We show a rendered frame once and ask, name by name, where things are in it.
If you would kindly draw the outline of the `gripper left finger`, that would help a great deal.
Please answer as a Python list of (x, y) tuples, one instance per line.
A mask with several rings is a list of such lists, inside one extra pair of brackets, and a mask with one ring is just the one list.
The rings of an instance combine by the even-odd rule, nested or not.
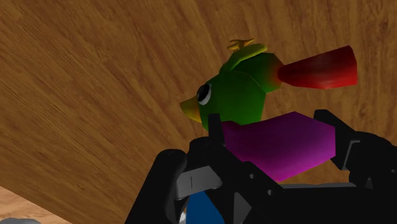
[(125, 224), (280, 224), (281, 187), (225, 147), (219, 115), (188, 152), (161, 151)]

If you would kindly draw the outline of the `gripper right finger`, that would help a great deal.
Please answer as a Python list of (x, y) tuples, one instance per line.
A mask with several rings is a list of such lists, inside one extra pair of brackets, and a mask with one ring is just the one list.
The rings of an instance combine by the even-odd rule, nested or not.
[(354, 130), (327, 109), (317, 109), (314, 119), (335, 128), (335, 156), (341, 171), (360, 188), (397, 190), (397, 146), (370, 132)]

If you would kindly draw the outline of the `green toy parrot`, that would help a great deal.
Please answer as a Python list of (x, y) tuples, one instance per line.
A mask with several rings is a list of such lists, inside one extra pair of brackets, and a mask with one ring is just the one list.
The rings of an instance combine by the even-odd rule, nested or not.
[(250, 39), (235, 39), (230, 49), (232, 54), (219, 73), (180, 104), (183, 113), (204, 128), (209, 126), (209, 115), (219, 115), (226, 148), (275, 181), (334, 157), (333, 127), (297, 112), (267, 120), (261, 116), (267, 94), (282, 84), (323, 90), (357, 84), (352, 48), (344, 46), (290, 64)]

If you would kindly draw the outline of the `brown wooden table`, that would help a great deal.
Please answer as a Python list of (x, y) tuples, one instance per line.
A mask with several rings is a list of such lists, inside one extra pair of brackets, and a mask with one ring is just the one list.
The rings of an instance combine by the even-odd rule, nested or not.
[(72, 224), (124, 224), (179, 106), (232, 39), (285, 64), (349, 45), (358, 84), (283, 85), (264, 118), (328, 109), (397, 144), (397, 0), (0, 0), (0, 186)]

